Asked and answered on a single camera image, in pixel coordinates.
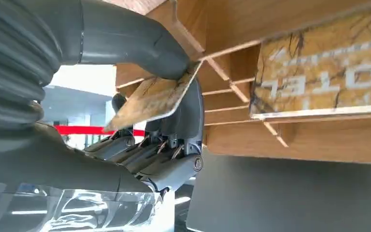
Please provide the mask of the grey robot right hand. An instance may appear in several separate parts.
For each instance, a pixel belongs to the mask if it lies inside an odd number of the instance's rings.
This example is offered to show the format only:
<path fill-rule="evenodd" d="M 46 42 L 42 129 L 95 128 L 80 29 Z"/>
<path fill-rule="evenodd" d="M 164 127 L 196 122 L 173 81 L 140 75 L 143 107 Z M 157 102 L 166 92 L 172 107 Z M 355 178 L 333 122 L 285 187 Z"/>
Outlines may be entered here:
<path fill-rule="evenodd" d="M 190 59 L 159 22 L 100 0 L 0 0 L 0 183 L 148 192 L 122 165 L 68 148 L 40 120 L 62 65 L 134 63 L 178 80 Z"/>

